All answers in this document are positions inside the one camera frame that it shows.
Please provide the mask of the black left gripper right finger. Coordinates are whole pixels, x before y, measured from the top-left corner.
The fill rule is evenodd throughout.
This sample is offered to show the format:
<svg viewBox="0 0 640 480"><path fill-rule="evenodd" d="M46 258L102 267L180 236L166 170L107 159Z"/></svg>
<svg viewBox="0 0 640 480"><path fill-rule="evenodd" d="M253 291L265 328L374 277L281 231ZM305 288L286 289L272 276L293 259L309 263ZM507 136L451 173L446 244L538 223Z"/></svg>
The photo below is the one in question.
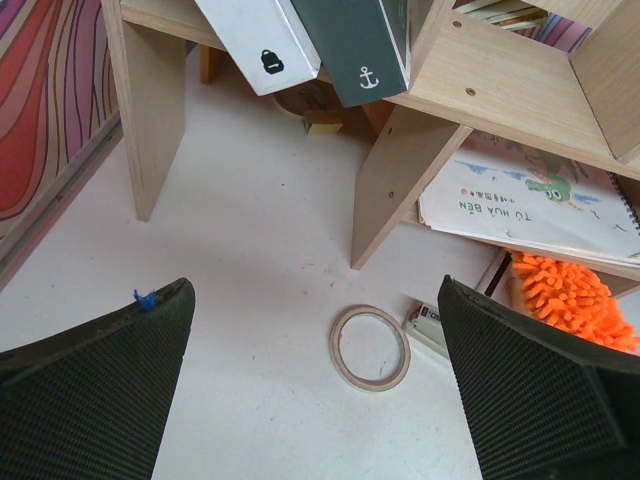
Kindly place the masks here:
<svg viewBox="0 0 640 480"><path fill-rule="evenodd" d="M446 276L438 307L485 479L636 479L639 359Z"/></svg>

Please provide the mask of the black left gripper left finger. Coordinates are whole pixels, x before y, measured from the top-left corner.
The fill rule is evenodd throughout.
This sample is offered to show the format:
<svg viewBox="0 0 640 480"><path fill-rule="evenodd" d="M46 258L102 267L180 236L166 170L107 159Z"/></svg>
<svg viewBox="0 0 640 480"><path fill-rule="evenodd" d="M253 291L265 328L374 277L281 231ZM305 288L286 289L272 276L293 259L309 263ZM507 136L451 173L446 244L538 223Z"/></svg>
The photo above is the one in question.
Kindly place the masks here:
<svg viewBox="0 0 640 480"><path fill-rule="evenodd" d="M2 352L2 478L151 478L194 311L180 278Z"/></svg>

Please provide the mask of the orange chenille duster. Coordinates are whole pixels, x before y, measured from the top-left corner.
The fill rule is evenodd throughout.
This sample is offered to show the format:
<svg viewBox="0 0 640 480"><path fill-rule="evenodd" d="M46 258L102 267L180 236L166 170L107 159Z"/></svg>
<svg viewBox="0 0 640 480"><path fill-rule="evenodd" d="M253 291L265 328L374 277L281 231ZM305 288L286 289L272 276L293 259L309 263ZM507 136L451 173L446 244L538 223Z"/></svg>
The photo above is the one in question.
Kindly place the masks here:
<svg viewBox="0 0 640 480"><path fill-rule="evenodd" d="M512 308L609 349L637 355L639 336L598 275L585 266L512 250Z"/></svg>

